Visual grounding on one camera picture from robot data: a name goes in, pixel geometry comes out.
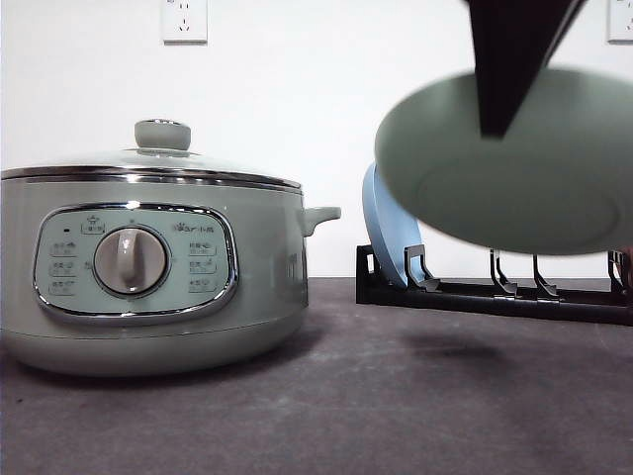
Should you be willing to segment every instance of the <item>table surface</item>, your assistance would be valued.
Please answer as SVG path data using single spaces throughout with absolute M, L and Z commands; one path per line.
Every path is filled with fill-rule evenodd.
M 77 378 L 2 350 L 2 473 L 633 473 L 633 328 L 310 292 L 297 334 L 223 368 Z

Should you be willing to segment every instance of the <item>glass lid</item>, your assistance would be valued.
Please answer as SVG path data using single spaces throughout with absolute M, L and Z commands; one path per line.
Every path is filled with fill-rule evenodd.
M 156 177 L 157 180 L 159 177 L 197 178 L 301 188 L 297 182 L 275 178 L 255 168 L 189 151 L 191 129 L 178 122 L 164 119 L 137 122 L 135 138 L 137 148 L 83 154 L 3 170 L 2 179 L 133 174 Z

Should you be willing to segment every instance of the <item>black dish rack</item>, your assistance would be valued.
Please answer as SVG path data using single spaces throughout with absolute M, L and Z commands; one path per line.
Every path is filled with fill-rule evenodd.
M 536 255 L 533 256 L 536 285 L 523 287 L 505 277 L 498 250 L 491 249 L 490 284 L 442 282 L 433 277 L 424 261 L 423 244 L 407 247 L 404 253 L 407 288 L 401 289 L 382 274 L 371 245 L 356 247 L 356 303 L 633 326 L 631 262 L 623 252 L 607 253 L 608 291 L 557 288 L 540 274 Z M 370 258 L 373 270 L 370 270 Z M 426 275 L 422 281 L 410 272 L 415 258 L 420 259 Z M 616 275 L 616 266 L 620 266 L 620 276 Z

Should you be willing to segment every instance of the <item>lid knob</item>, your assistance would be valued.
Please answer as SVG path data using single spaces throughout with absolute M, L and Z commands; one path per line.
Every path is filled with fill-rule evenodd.
M 135 124 L 136 144 L 141 148 L 187 150 L 191 129 L 175 121 L 150 119 Z

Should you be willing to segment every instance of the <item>wall outlet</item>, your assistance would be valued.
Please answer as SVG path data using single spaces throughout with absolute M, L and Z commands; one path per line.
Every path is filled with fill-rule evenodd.
M 608 41 L 633 43 L 633 0 L 609 0 Z
M 162 38 L 168 45 L 207 42 L 208 0 L 161 0 Z

